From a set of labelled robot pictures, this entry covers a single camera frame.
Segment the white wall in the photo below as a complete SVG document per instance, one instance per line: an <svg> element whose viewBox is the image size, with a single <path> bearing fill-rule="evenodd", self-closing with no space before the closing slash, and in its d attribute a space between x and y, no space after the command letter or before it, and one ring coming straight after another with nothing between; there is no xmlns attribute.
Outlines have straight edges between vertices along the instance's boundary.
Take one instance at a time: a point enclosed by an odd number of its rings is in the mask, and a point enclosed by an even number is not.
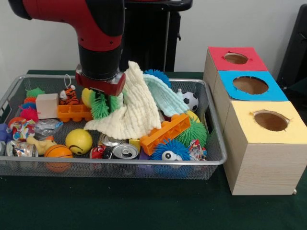
<svg viewBox="0 0 307 230"><path fill-rule="evenodd" d="M208 46L253 46L276 78L305 0L194 0L181 13L176 71L204 70Z"/></svg>
<svg viewBox="0 0 307 230"><path fill-rule="evenodd" d="M304 2L194 0L192 9L181 13L176 71L203 71L207 46L254 46L276 77ZM75 69L78 58L72 27L21 19L0 0L0 96L29 69Z"/></svg>

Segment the stuffed tiger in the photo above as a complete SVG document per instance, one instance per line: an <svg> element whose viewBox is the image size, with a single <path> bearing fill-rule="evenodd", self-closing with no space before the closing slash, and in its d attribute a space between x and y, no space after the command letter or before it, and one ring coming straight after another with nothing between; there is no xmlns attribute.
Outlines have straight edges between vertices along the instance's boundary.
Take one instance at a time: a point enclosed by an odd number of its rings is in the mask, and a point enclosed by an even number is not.
<svg viewBox="0 0 307 230"><path fill-rule="evenodd" d="M71 85L67 89L62 90L59 94L59 104L79 104L75 89L76 87Z"/></svg>

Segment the stacked wooden boxes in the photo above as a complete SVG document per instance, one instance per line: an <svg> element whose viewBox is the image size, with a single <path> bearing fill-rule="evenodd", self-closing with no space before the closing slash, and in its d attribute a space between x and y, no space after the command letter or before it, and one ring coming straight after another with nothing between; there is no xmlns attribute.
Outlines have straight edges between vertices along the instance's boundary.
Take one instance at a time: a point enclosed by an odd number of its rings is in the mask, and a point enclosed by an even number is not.
<svg viewBox="0 0 307 230"><path fill-rule="evenodd" d="M254 48L209 47L209 84L233 195L291 195L307 164L307 127Z"/></svg>

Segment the green spiky ball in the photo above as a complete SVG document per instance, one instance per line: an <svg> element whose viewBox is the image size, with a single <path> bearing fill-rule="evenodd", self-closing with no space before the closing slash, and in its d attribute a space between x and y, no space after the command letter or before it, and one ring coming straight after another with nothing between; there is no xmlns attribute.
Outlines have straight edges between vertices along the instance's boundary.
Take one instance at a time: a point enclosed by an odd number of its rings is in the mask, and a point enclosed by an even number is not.
<svg viewBox="0 0 307 230"><path fill-rule="evenodd" d="M27 97L37 97L40 94L45 94L45 91L41 90L40 88L36 88L33 90L26 90L27 91Z"/></svg>
<svg viewBox="0 0 307 230"><path fill-rule="evenodd" d="M106 116L109 116L109 106L106 104L106 97L103 94L100 94L96 98L96 93L90 95L90 102L92 105L92 116L95 120L102 119ZM115 96L110 96L110 106L111 113L119 109L118 98Z"/></svg>
<svg viewBox="0 0 307 230"><path fill-rule="evenodd" d="M176 139L183 143L185 147L188 147L192 140L198 139L201 143L201 147L205 147L207 142L207 130L203 123L197 122L190 118L190 127L181 133Z"/></svg>

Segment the soccer ball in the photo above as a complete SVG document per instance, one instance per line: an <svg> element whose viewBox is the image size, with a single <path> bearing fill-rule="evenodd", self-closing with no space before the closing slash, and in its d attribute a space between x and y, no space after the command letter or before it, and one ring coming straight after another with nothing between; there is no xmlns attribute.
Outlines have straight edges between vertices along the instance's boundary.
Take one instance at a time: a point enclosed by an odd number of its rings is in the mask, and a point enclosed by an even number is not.
<svg viewBox="0 0 307 230"><path fill-rule="evenodd" d="M183 101L188 105L191 111L195 112L198 108L198 98L192 92L185 92L183 95Z"/></svg>

